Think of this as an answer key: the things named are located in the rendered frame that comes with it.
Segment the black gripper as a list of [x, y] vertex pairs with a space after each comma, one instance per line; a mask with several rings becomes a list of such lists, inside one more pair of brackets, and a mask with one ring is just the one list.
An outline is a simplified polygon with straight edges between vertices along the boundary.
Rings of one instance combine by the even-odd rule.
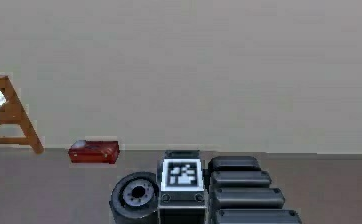
[[114, 224], [157, 224], [158, 193], [152, 172], [134, 172], [120, 179], [109, 201]]

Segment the red box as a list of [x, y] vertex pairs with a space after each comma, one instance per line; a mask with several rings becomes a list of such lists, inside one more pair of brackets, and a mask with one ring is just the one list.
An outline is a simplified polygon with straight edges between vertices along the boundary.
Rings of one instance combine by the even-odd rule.
[[68, 149], [72, 163], [114, 164], [119, 153], [117, 141], [78, 140]]

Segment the brown wooden shelf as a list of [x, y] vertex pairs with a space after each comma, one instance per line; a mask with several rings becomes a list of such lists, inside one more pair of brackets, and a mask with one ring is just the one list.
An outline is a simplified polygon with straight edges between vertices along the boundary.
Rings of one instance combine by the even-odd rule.
[[0, 76], [0, 92], [5, 97], [5, 103], [0, 106], [0, 126], [18, 125], [24, 134], [23, 137], [1, 136], [0, 144], [28, 145], [36, 154], [43, 153], [43, 144], [8, 76]]

